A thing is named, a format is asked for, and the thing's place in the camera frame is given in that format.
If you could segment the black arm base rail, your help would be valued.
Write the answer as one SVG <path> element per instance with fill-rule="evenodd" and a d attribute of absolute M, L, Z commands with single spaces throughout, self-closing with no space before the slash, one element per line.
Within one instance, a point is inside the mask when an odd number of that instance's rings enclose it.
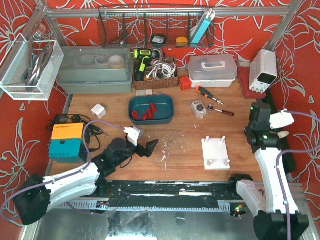
<path fill-rule="evenodd" d="M 219 201 L 241 201 L 227 182 L 106 181 L 89 199 L 106 200 L 116 208 L 218 208 Z"/>

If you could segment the bagged white switch box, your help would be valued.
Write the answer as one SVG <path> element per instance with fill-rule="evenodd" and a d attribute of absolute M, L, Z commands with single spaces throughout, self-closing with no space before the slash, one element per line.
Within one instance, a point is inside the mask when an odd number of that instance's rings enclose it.
<path fill-rule="evenodd" d="M 184 103 L 190 108 L 197 119 L 203 119 L 208 114 L 204 103 L 200 99 L 187 100 Z"/>

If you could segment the large red spring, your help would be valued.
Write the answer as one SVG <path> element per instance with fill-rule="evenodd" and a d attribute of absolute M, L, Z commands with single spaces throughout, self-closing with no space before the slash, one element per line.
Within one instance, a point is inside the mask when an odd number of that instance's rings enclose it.
<path fill-rule="evenodd" d="M 154 102 L 151 102 L 149 104 L 149 106 L 150 106 L 150 109 L 152 110 L 153 113 L 156 113 L 158 111 L 158 109 L 157 109 L 157 107 L 156 107 Z"/>

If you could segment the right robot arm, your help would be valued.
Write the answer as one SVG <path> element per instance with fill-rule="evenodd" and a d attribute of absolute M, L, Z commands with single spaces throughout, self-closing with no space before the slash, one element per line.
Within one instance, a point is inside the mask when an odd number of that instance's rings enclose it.
<path fill-rule="evenodd" d="M 229 188 L 254 216 L 253 228 L 259 240 L 298 240 L 310 225 L 294 201 L 283 165 L 280 141 L 289 132 L 282 128 L 293 123 L 286 109 L 273 114 L 269 104 L 254 102 L 244 134 L 260 167 L 264 193 L 248 174 L 233 174 L 228 181 Z"/>

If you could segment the white knit work glove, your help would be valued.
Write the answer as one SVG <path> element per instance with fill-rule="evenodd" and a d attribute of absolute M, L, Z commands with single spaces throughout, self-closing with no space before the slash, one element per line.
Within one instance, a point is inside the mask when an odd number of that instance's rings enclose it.
<path fill-rule="evenodd" d="M 285 131 L 285 130 L 280 131 L 280 132 L 277 133 L 279 139 L 284 139 L 284 138 L 286 138 L 289 134 L 290 134 L 290 133 L 289 133 L 288 131 Z"/>

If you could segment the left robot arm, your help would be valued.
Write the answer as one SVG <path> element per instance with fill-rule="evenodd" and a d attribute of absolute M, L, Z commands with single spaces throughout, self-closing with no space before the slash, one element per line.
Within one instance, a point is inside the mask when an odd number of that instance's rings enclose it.
<path fill-rule="evenodd" d="M 133 155 L 150 157 L 158 142 L 155 139 L 142 146 L 127 138 L 115 138 L 101 154 L 78 168 L 53 176 L 32 175 L 13 198 L 22 224 L 31 225 L 60 204 L 94 194 L 118 166 Z"/>

